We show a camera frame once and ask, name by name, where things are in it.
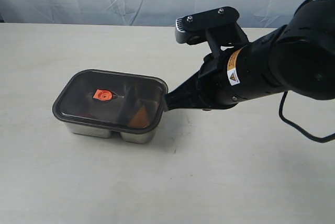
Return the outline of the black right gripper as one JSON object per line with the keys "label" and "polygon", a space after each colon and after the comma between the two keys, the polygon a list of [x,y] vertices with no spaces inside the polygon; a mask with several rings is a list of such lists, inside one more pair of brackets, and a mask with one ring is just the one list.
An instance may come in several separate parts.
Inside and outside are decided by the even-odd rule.
{"label": "black right gripper", "polygon": [[270,43],[229,48],[163,97],[163,110],[229,109],[272,94]]}

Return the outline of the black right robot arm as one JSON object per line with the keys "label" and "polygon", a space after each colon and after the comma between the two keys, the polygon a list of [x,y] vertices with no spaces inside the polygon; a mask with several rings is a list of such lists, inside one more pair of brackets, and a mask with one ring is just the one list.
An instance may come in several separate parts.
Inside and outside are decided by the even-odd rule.
{"label": "black right robot arm", "polygon": [[334,99],[334,0],[305,0],[287,25],[252,42],[238,19],[232,7],[177,19],[176,41],[206,42],[210,54],[165,95],[165,110],[229,109],[287,91]]}

